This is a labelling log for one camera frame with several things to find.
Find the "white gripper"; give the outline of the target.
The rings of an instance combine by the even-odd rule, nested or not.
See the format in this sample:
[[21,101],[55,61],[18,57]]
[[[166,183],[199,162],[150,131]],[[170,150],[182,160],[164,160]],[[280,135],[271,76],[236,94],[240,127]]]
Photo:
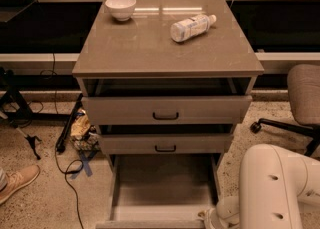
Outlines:
[[215,208],[200,211],[198,216],[203,220],[205,229],[222,229]]

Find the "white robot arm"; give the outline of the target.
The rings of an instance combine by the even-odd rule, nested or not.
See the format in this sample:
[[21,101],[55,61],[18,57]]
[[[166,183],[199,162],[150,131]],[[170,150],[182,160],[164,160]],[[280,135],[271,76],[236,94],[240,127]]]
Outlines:
[[239,195],[198,213],[205,229],[303,229],[300,213],[320,206],[320,161],[275,145],[244,154]]

